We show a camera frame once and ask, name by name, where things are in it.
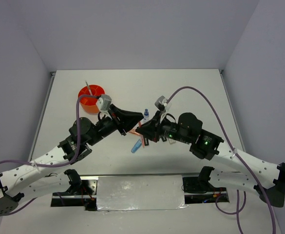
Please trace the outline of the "clear orange pen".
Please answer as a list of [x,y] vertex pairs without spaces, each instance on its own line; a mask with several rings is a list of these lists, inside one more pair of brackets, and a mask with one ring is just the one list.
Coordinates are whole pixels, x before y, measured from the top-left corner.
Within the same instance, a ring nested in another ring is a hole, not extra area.
[[142,142],[142,148],[145,148],[145,141],[144,141],[144,137],[142,134],[139,134],[140,138],[141,138],[141,142]]

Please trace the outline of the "clear green pen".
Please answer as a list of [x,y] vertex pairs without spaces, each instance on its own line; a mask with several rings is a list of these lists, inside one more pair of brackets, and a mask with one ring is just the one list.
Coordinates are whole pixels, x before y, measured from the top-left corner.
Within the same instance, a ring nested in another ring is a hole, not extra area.
[[92,93],[92,91],[91,91],[91,88],[90,88],[90,86],[89,86],[89,84],[88,84],[88,82],[85,80],[85,83],[86,83],[86,86],[87,86],[87,89],[88,89],[88,91],[89,91],[89,95],[93,95],[93,93]]

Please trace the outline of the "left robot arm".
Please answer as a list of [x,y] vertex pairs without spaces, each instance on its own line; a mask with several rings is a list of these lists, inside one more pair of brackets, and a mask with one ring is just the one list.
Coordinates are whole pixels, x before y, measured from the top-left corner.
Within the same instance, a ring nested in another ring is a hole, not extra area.
[[[89,148],[115,131],[126,135],[142,119],[139,112],[125,111],[110,105],[107,116],[93,124],[88,118],[80,117],[76,112],[76,120],[69,129],[69,136],[51,151],[32,161],[13,162],[18,167],[0,172],[0,217],[21,211],[19,204],[30,204],[37,197],[50,192],[50,188],[68,191],[75,195],[80,192],[82,182],[74,169],[68,169],[92,150]],[[9,163],[0,161],[0,165]]]

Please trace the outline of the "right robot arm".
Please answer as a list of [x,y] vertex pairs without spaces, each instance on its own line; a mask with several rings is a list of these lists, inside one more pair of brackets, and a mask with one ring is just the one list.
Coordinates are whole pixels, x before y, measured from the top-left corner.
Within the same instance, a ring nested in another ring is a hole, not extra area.
[[285,163],[274,164],[234,148],[220,136],[203,129],[203,123],[192,113],[183,113],[170,121],[161,111],[136,130],[144,138],[160,138],[188,144],[190,152],[201,160],[227,165],[234,172],[204,166],[197,183],[203,191],[232,188],[258,195],[260,200],[281,208],[285,203]]

